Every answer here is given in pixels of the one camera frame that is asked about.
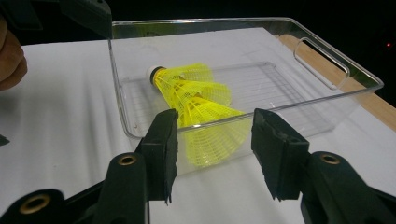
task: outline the container rim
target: container rim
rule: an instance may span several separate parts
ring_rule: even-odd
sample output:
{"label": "container rim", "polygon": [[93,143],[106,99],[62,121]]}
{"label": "container rim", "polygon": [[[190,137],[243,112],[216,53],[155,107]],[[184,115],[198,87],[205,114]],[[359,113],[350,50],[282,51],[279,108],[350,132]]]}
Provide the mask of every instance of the container rim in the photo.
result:
{"label": "container rim", "polygon": [[[317,102],[322,102],[322,101],[327,101],[327,100],[334,100],[337,98],[343,98],[346,96],[352,96],[352,95],[357,95],[357,94],[361,94],[364,92],[368,92],[368,93],[374,93],[375,91],[383,88],[384,83],[383,81],[378,78],[377,76],[375,76],[374,74],[372,74],[371,72],[369,72],[368,70],[366,70],[365,68],[363,68],[361,65],[359,65],[358,63],[356,63],[355,61],[353,61],[352,59],[350,59],[349,57],[347,57],[344,53],[342,53],[341,51],[339,51],[338,49],[334,48],[332,45],[330,45],[329,43],[327,43],[325,40],[323,40],[322,38],[320,38],[319,36],[315,35],[313,32],[311,32],[310,30],[308,30],[307,28],[305,28],[303,25],[301,25],[299,22],[297,22],[295,19],[292,18],[287,18],[287,17],[252,17],[252,18],[217,18],[217,19],[177,19],[177,20],[152,20],[152,21],[113,21],[112,22],[112,26],[125,26],[125,25],[132,25],[132,24],[148,24],[148,23],[193,23],[193,22],[213,22],[213,21],[217,21],[217,22],[222,22],[222,21],[230,21],[230,22],[240,22],[240,21],[289,21],[291,23],[293,23],[294,25],[298,26],[300,29],[302,29],[303,31],[307,32],[309,35],[311,35],[312,38],[314,38],[316,41],[318,41],[320,44],[326,46],[327,48],[333,50],[335,53],[339,54],[340,56],[342,56],[344,58],[344,60],[348,61],[349,63],[353,64],[354,66],[356,66],[357,68],[359,68],[361,70],[361,72],[363,72],[366,76],[368,76],[370,79],[372,79],[373,81],[375,81],[377,83],[377,85],[373,86],[373,87],[368,87],[366,89],[363,90],[358,90],[358,91],[351,91],[351,92],[344,92],[341,94],[337,94],[337,95],[332,95],[332,96],[326,96],[326,97],[321,97],[318,99],[313,99],[313,100],[308,100],[308,101],[304,101],[304,102],[300,102],[300,103],[295,103],[295,104],[290,104],[290,105],[282,105],[282,106],[277,106],[277,107],[273,107],[273,108],[268,108],[267,110],[276,112],[279,110],[283,110],[283,109],[287,109],[287,108],[292,108],[295,106],[300,106],[300,105],[311,105]],[[114,53],[112,51],[112,46],[111,46],[111,41],[115,40],[115,39],[108,39],[108,47],[109,47],[109,53],[110,53],[110,60],[111,60],[111,66],[112,66],[112,72],[113,72],[113,78],[114,78],[114,84],[115,84],[115,90],[116,90],[116,96],[117,96],[117,102],[118,102],[118,107],[119,107],[119,111],[120,111],[120,118],[121,118],[121,123],[122,123],[122,128],[125,132],[125,134],[133,139],[141,139],[143,137],[141,136],[136,136],[134,134],[132,134],[129,129],[128,129],[128,119],[127,119],[127,113],[126,110],[124,108],[124,103],[123,103],[123,97],[122,97],[122,93],[120,90],[120,83],[119,83],[119,79],[118,79],[118,73],[117,73],[117,66],[116,66],[116,62],[115,62],[115,57],[114,57]],[[189,132],[189,131],[193,131],[193,130],[197,130],[197,129],[201,129],[201,128],[208,128],[208,127],[212,127],[212,126],[216,126],[216,125],[220,125],[220,124],[224,124],[227,122],[231,122],[231,121],[236,121],[236,120],[240,120],[240,119],[249,119],[252,118],[254,115],[254,112],[248,112],[244,115],[240,115],[240,116],[234,116],[231,118],[227,118],[227,119],[219,119],[216,121],[211,121],[208,123],[202,123],[202,124],[198,124],[198,125],[192,125],[189,127],[184,127],[184,128],[179,128],[177,129],[178,133],[184,133],[184,132]]]}

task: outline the yellow shuttlecock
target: yellow shuttlecock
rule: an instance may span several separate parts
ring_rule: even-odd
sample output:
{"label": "yellow shuttlecock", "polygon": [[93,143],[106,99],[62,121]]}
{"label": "yellow shuttlecock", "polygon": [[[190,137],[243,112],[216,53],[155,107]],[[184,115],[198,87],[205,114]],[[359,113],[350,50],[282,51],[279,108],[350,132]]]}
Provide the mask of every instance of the yellow shuttlecock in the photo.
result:
{"label": "yellow shuttlecock", "polygon": [[191,97],[198,96],[221,105],[229,105],[231,102],[231,92],[228,87],[212,82],[210,69],[202,63],[176,68],[156,67],[150,69],[148,74],[169,107],[177,110],[179,117]]}
{"label": "yellow shuttlecock", "polygon": [[[219,105],[200,97],[186,104],[180,123],[182,126],[206,123],[242,115],[244,112]],[[217,164],[227,159],[245,141],[250,129],[247,119],[240,119],[193,132],[186,132],[186,155],[192,164],[200,167]]]}
{"label": "yellow shuttlecock", "polygon": [[[152,67],[148,75],[166,103],[177,110],[178,127],[244,114],[228,107],[231,103],[230,90],[223,84],[213,82],[210,68],[203,63],[174,68]],[[217,164],[240,147],[248,132],[247,120],[187,132],[187,158],[196,166]]]}

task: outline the finger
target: finger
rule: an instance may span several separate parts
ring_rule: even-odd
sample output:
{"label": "finger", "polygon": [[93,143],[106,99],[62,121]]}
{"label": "finger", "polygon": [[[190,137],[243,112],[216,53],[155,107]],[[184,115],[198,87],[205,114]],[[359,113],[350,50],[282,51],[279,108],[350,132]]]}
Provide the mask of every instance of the finger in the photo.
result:
{"label": "finger", "polygon": [[16,86],[18,83],[21,82],[22,78],[26,73],[27,62],[26,59],[23,58],[22,61],[18,64],[17,69],[15,69],[14,73],[10,77],[0,82],[0,91],[5,91]]}
{"label": "finger", "polygon": [[17,37],[7,32],[6,41],[0,51],[0,81],[8,78],[24,58],[23,49]]}
{"label": "finger", "polygon": [[3,47],[4,41],[6,40],[7,30],[7,22],[0,14],[0,49]]}

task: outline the handle cutout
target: handle cutout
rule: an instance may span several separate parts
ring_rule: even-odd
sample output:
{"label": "handle cutout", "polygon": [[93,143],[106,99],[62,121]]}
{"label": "handle cutout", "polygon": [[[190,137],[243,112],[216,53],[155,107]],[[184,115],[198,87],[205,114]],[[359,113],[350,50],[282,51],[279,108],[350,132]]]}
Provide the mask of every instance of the handle cutout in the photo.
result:
{"label": "handle cutout", "polygon": [[306,37],[297,44],[294,58],[331,90],[339,90],[350,75],[347,66]]}

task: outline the transparent container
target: transparent container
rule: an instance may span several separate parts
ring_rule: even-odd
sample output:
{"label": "transparent container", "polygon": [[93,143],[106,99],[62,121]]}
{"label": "transparent container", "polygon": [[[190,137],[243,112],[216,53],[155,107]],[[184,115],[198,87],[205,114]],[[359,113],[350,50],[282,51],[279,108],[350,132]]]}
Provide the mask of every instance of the transparent container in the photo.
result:
{"label": "transparent container", "polygon": [[[146,77],[153,65],[207,64],[215,81],[231,89],[230,107],[245,112],[178,129],[180,174],[201,168],[184,159],[186,134],[251,123],[254,108],[262,108],[308,137],[330,131],[383,87],[379,78],[288,18],[114,22],[108,44],[120,118],[131,141],[144,137],[155,115],[169,108]],[[248,135],[227,160],[250,153]]]}

